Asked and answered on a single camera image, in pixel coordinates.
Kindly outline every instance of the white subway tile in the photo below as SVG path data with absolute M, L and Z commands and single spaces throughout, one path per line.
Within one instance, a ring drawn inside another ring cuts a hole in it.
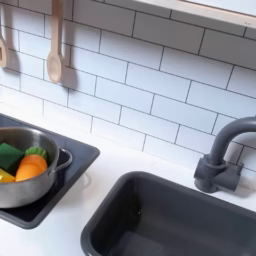
M 69 91 L 68 107 L 114 123 L 118 123 L 121 111 L 117 104 L 73 90 Z
M 198 53 L 204 29 L 188 24 L 137 13 L 134 37 L 153 43 Z
M 2 35 L 9 49 L 19 51 L 19 35 L 18 31 L 7 27 L 2 28 Z
M 18 6 L 18 0 L 0 0 L 0 3 Z
M 204 132 L 212 131 L 217 116 L 216 113 L 157 95 L 154 99 L 152 115 Z
M 253 148 L 244 147 L 242 155 L 239 159 L 239 164 L 244 164 L 245 168 L 256 171 L 256 150 Z
M 43 113 L 43 100 L 1 85 L 0 102 L 29 113 L 38 115 Z
M 203 154 L 195 151 L 149 136 L 146 137 L 144 152 L 193 170 L 196 168 L 199 159 L 203 156 Z
M 225 154 L 224 160 L 236 164 L 241 155 L 242 148 L 242 145 L 231 142 L 228 146 L 228 150 Z
M 45 37 L 51 38 L 51 17 L 45 19 Z M 63 21 L 62 42 L 91 51 L 99 51 L 100 30 L 71 21 Z
M 256 98 L 256 71 L 235 67 L 228 90 Z
M 126 83 L 145 91 L 185 101 L 190 80 L 129 64 Z
M 256 69 L 256 42 L 206 30 L 200 55 Z
M 20 51 L 47 60 L 51 51 L 51 40 L 20 32 Z M 70 62 L 70 46 L 62 44 L 64 64 Z
M 74 21 L 117 32 L 132 35 L 134 11 L 90 1 L 74 0 Z
M 178 124 L 128 108 L 122 108 L 120 124 L 169 142 L 175 141 L 179 127 Z
M 44 15 L 40 13 L 3 5 L 1 22 L 10 28 L 44 36 Z
M 213 130 L 213 134 L 217 135 L 224 126 L 228 125 L 229 123 L 233 122 L 234 118 L 219 115 Z M 256 148 L 256 133 L 255 132 L 247 132 L 243 133 L 233 139 L 233 141 Z
M 222 32 L 227 32 L 230 34 L 243 36 L 245 27 L 235 25 L 232 23 L 224 22 L 221 20 L 208 19 L 203 16 L 197 16 L 191 13 L 172 11 L 171 18 L 177 21 L 183 21 L 189 24 L 194 24 L 204 28 L 211 28 L 214 30 L 219 30 Z
M 256 148 L 256 133 L 247 132 L 234 138 L 234 141 L 248 147 Z
M 150 112 L 153 94 L 103 78 L 97 79 L 96 96 L 146 113 Z
M 256 99 L 196 82 L 192 82 L 188 103 L 235 118 L 256 114 Z
M 20 74 L 7 68 L 0 69 L 0 84 L 19 90 Z
M 75 110 L 44 101 L 44 117 L 70 127 L 90 132 L 92 117 Z
M 256 172 L 243 168 L 239 186 L 256 190 Z
M 43 78 L 44 61 L 20 52 L 9 51 L 8 68 Z
M 100 52 L 103 54 L 158 69 L 162 51 L 162 46 L 102 31 Z
M 220 88 L 226 88 L 232 66 L 165 48 L 161 70 Z
M 212 134 L 217 135 L 222 128 L 224 128 L 226 125 L 228 125 L 229 123 L 231 123 L 235 120 L 236 119 L 232 118 L 232 117 L 218 115 L 218 118 L 217 118 L 217 121 L 215 123 Z
M 65 19 L 72 19 L 72 4 L 73 0 L 64 0 L 64 13 Z M 52 1 L 51 0 L 20 0 L 19 6 L 31 11 L 41 12 L 45 14 L 52 14 Z
M 247 28 L 245 32 L 245 37 L 256 39 L 256 29 L 255 28 Z
M 97 118 L 93 118 L 92 133 L 137 150 L 142 150 L 145 139 L 142 133 Z
M 51 82 L 47 72 L 46 62 L 44 68 L 44 79 Z M 64 67 L 59 85 L 63 85 L 79 92 L 94 95 L 96 76 L 72 68 Z
M 170 10 L 166 8 L 162 8 L 159 6 L 154 6 L 146 3 L 141 3 L 137 1 L 127 1 L 127 0 L 105 0 L 106 3 L 108 4 L 113 4 L 117 5 L 120 7 L 125 7 L 128 9 L 140 11 L 140 12 L 146 12 L 149 14 L 157 15 L 157 16 L 162 16 L 165 18 L 170 17 Z
M 209 154 L 214 140 L 215 136 L 213 135 L 181 126 L 176 144 L 203 154 Z M 242 145 L 231 142 L 225 155 L 225 160 L 236 164 L 241 151 Z
M 22 92 L 67 106 L 67 88 L 26 75 L 21 75 L 20 80 Z
M 98 53 L 72 47 L 71 67 L 123 83 L 127 63 Z

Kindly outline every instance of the pot handle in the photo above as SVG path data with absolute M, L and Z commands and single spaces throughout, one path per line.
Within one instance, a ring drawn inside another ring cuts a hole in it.
M 55 167 L 55 169 L 52 170 L 52 171 L 49 173 L 49 175 L 50 175 L 50 174 L 54 174 L 54 173 L 56 173 L 56 172 L 58 172 L 58 171 L 64 169 L 65 167 L 69 166 L 69 165 L 72 163 L 72 161 L 73 161 L 73 156 L 72 156 L 72 154 L 71 154 L 68 150 L 66 150 L 66 149 L 64 149 L 64 148 L 60 148 L 60 150 L 61 150 L 62 152 L 64 152 L 65 154 L 68 155 L 68 157 L 69 157 L 69 158 L 68 158 L 68 161 L 67 161 L 66 163 L 64 163 L 64 164 L 61 164 L 61 165 Z

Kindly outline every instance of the white wall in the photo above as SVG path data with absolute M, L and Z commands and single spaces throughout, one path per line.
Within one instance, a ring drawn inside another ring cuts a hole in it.
M 129 0 L 66 0 L 66 67 L 54 85 L 46 71 L 51 1 L 2 2 L 10 48 L 2 103 L 189 168 L 224 125 L 256 114 L 252 29 Z M 226 155 L 249 177 L 255 159 L 254 134 Z

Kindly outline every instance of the faucet base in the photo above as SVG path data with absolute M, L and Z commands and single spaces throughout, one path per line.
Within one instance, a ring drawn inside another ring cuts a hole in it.
M 223 160 L 221 165 L 213 165 L 205 155 L 199 160 L 195 172 L 195 186 L 205 193 L 215 193 L 219 188 L 235 191 L 240 174 L 243 169 L 241 166 L 228 166 Z
M 207 194 L 213 194 L 217 192 L 218 186 L 212 184 L 211 182 L 205 181 L 205 180 L 195 180 L 195 186 L 202 192 Z

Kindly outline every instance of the wooden utensil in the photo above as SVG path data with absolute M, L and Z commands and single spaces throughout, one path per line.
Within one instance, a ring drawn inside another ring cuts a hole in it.
M 7 66 L 8 47 L 2 35 L 1 15 L 0 15 L 0 67 Z
M 61 80 L 63 57 L 61 54 L 63 0 L 52 0 L 52 43 L 47 59 L 47 70 L 53 83 Z

